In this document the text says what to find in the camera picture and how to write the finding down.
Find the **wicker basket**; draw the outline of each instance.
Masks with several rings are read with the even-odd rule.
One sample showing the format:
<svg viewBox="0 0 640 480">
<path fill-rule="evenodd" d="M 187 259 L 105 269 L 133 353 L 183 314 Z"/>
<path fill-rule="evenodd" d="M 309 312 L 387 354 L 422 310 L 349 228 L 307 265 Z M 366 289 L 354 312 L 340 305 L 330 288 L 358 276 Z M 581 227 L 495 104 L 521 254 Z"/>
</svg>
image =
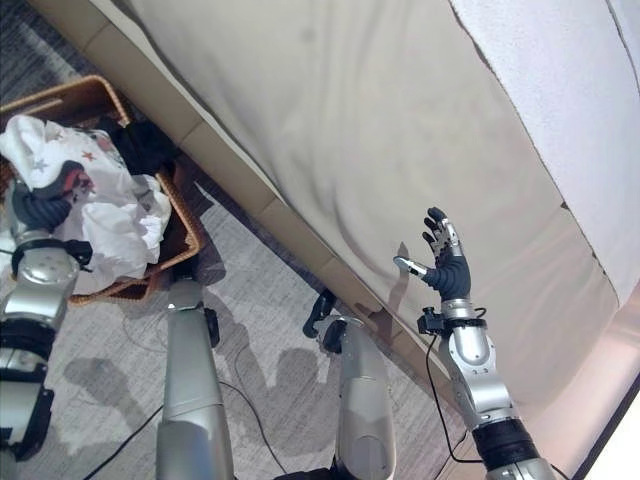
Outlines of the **wicker basket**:
<svg viewBox="0 0 640 480">
<path fill-rule="evenodd" d="M 2 131 L 9 119 L 19 113 L 81 128 L 92 128 L 103 116 L 117 119 L 122 126 L 131 121 L 113 87 L 97 75 L 84 77 L 0 107 Z M 13 175 L 9 162 L 0 158 L 0 192 L 6 190 Z M 164 239 L 160 244 L 158 263 L 147 267 L 143 279 L 118 281 L 90 295 L 72 295 L 70 303 L 84 305 L 103 297 L 144 300 L 156 288 L 162 271 L 194 256 L 202 249 L 205 243 L 202 226 L 190 213 L 171 176 L 168 172 L 161 171 L 156 174 L 156 179 L 169 197 L 173 208 Z"/>
</svg>

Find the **black mechanical claw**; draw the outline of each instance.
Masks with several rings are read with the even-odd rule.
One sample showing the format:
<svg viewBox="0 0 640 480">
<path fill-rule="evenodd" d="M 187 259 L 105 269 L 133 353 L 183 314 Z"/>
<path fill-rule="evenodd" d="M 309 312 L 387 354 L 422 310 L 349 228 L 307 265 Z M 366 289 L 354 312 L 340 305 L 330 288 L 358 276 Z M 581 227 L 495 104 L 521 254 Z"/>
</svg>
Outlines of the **black mechanical claw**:
<svg viewBox="0 0 640 480">
<path fill-rule="evenodd" d="M 336 296 L 328 289 L 323 290 L 318 300 L 316 300 L 316 303 L 313 304 L 311 315 L 309 315 L 309 318 L 302 327 L 302 333 L 309 338 L 316 338 L 318 331 L 313 325 L 329 315 L 335 304 Z"/>
<path fill-rule="evenodd" d="M 433 255 L 436 268 L 426 267 L 413 260 L 397 256 L 393 261 L 402 270 L 420 277 L 427 285 L 440 293 L 443 301 L 464 299 L 471 292 L 471 274 L 467 259 L 462 251 L 453 224 L 445 213 L 438 208 L 428 210 L 430 217 L 424 219 L 431 234 L 422 233 Z"/>
<path fill-rule="evenodd" d="M 31 193 L 22 182 L 15 182 L 11 201 L 16 217 L 29 230 L 44 229 L 53 232 L 71 211 L 71 204 L 65 199 L 43 200 Z"/>
</svg>

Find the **robot finger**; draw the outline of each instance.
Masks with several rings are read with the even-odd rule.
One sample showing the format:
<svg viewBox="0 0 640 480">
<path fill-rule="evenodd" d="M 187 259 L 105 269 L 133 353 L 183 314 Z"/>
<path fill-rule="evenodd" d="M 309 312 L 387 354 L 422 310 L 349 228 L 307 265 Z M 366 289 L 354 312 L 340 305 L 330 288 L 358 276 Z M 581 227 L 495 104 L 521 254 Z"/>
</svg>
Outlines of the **robot finger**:
<svg viewBox="0 0 640 480">
<path fill-rule="evenodd" d="M 436 243 L 435 239 L 431 235 L 429 235 L 427 232 L 422 232 L 422 238 L 424 238 L 427 241 L 427 243 L 429 244 L 429 248 L 431 248 L 431 251 L 434 252 L 435 251 L 434 245 Z"/>
<path fill-rule="evenodd" d="M 447 218 L 447 214 L 440 210 L 438 207 L 431 207 L 429 210 L 427 210 L 427 213 L 436 222 L 441 222 L 442 220 Z"/>
<path fill-rule="evenodd" d="M 421 263 L 414 262 L 410 258 L 402 257 L 400 255 L 393 257 L 393 263 L 395 263 L 400 268 L 400 270 L 409 272 L 410 274 L 416 275 L 420 278 L 424 277 L 430 270 L 429 267 L 426 267 Z"/>
<path fill-rule="evenodd" d="M 429 230 L 431 230 L 431 232 L 433 232 L 434 237 L 437 236 L 436 232 L 440 233 L 440 228 L 436 222 L 431 220 L 429 217 L 425 217 L 424 224 L 429 228 Z"/>
</svg>

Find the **mattress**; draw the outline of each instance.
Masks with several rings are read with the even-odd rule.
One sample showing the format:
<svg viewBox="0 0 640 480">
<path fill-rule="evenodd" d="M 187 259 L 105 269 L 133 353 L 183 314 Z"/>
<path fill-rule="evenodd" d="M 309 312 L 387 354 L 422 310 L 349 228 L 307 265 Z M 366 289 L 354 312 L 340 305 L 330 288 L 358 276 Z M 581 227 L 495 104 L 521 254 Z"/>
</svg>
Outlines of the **mattress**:
<svg viewBox="0 0 640 480">
<path fill-rule="evenodd" d="M 446 1 L 116 3 L 403 325 L 439 299 L 392 257 L 431 262 L 420 234 L 437 205 L 518 403 L 539 410 L 575 375 L 616 292 Z"/>
</svg>

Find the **silver robot arm segment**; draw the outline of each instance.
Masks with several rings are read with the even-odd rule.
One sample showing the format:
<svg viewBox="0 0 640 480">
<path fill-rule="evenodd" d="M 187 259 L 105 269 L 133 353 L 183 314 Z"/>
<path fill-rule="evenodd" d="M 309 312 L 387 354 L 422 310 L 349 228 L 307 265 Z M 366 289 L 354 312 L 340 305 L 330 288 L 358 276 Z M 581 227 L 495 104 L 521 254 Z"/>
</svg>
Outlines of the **silver robot arm segment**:
<svg viewBox="0 0 640 480">
<path fill-rule="evenodd" d="M 328 315 L 331 308 L 327 304 L 320 307 L 327 293 L 314 305 L 315 313 L 304 331 L 316 337 L 325 350 L 342 357 L 332 470 L 338 478 L 391 479 L 396 467 L 395 434 L 382 354 L 361 321 Z"/>
<path fill-rule="evenodd" d="M 553 480 L 551 466 L 538 454 L 496 369 L 495 345 L 470 300 L 471 276 L 460 238 L 441 210 L 430 208 L 428 213 L 425 225 L 431 234 L 425 232 L 423 238 L 436 268 L 406 257 L 395 257 L 394 262 L 440 293 L 440 313 L 425 308 L 418 330 L 440 337 L 438 356 L 487 468 L 486 478 Z"/>
<path fill-rule="evenodd" d="M 172 285 L 168 322 L 156 478 L 233 480 L 229 427 L 211 352 L 211 324 L 202 306 L 200 284 L 182 279 Z"/>
<path fill-rule="evenodd" d="M 20 221 L 14 190 L 15 184 L 6 210 L 18 252 L 12 259 L 17 284 L 0 303 L 0 432 L 7 478 L 15 475 L 10 464 L 33 456 L 46 437 L 53 401 L 53 391 L 44 388 L 47 362 L 80 268 L 64 243 Z"/>
</svg>

